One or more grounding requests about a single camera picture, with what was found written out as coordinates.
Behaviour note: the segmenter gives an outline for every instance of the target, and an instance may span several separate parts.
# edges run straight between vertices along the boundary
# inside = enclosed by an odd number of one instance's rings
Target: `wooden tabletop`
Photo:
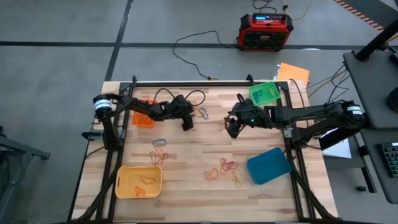
[[[293,107],[302,107],[297,88],[294,83],[288,83]],[[119,82],[105,82],[102,93],[118,93],[119,84]],[[305,106],[309,106],[303,83],[298,82],[298,85]],[[157,122],[154,128],[140,128],[131,124],[134,112],[130,112],[123,165],[151,165],[149,153],[154,150],[152,140],[159,138],[167,140],[163,150],[169,154],[169,158],[162,164],[163,189],[160,195],[156,198],[117,199],[114,222],[296,221],[297,214],[289,174],[263,185],[257,185],[251,180],[246,169],[246,161],[254,156],[275,147],[284,150],[281,131],[246,127],[237,139],[231,139],[225,130],[223,118],[238,101],[237,93],[241,93],[245,98],[248,97],[248,87],[166,86],[165,88],[174,95],[184,96],[192,90],[204,91],[206,100],[201,107],[207,110],[209,118],[205,120],[193,117],[194,127],[189,131],[182,130],[182,121],[179,119]],[[151,100],[158,89],[135,88],[133,97]],[[194,93],[189,100],[199,102],[202,98],[203,95],[200,93]],[[166,91],[161,91],[156,100],[171,101],[172,97]],[[305,127],[306,124],[299,122],[298,126]],[[94,128],[102,129],[102,125],[95,125]],[[311,140],[309,144],[318,146],[319,142]],[[87,153],[101,146],[103,146],[102,140],[93,141]],[[325,208],[337,216],[322,152],[306,148],[303,150],[303,156],[310,188]],[[99,192],[105,158],[106,151],[103,149],[85,161],[72,218],[83,214]],[[239,177],[241,186],[235,184],[231,171],[220,175],[216,180],[204,178],[205,171],[220,168],[220,158],[236,161],[239,164],[238,169],[242,173],[242,177]],[[302,191],[300,196],[304,214],[308,216]]]

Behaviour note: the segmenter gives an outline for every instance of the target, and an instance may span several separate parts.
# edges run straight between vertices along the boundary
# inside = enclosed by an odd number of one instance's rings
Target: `portable power station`
[[[241,50],[280,51],[293,30],[286,14],[246,14],[241,18],[238,48]]]

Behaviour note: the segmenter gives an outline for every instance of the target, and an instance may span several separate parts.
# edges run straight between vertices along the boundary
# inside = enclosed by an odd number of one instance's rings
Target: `yellow plastic bin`
[[[160,166],[121,166],[116,177],[115,194],[118,198],[152,198],[162,191]]]

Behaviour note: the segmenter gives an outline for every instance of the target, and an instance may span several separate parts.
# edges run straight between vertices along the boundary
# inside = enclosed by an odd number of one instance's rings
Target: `concrete floor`
[[[308,0],[288,2],[296,17]],[[3,0],[0,41],[114,42],[126,4],[127,0]],[[282,0],[270,4],[280,12],[282,5]],[[188,34],[214,29],[222,42],[232,43],[239,18],[253,12],[251,0],[135,0],[123,42],[174,43]],[[332,0],[314,1],[312,10],[294,27],[290,45],[364,45],[378,34]],[[187,42],[216,43],[216,37],[208,34]],[[52,152],[47,162],[32,161],[15,220],[66,220],[87,144],[80,133],[90,128],[92,97],[101,90],[112,51],[107,47],[0,47],[0,124],[10,138]],[[220,80],[241,80],[249,73],[270,79],[276,65],[285,62],[309,69],[310,81],[315,83],[333,75],[349,50],[176,51],[197,63],[204,74]],[[139,80],[201,80],[195,68],[175,58],[170,48],[122,48],[111,79],[130,80],[132,75]],[[340,98],[359,102],[351,80],[343,86],[350,91]],[[323,104],[331,89],[324,87],[311,97],[311,104]],[[395,222],[398,206],[386,202],[380,187],[376,194],[353,191],[364,184],[359,169],[334,170],[329,175],[341,218]]]

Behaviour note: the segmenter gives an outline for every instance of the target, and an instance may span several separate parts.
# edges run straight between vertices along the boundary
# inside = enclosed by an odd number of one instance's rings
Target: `green plastic bin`
[[[262,105],[280,98],[274,82],[267,82],[249,87],[250,99],[254,105]]]

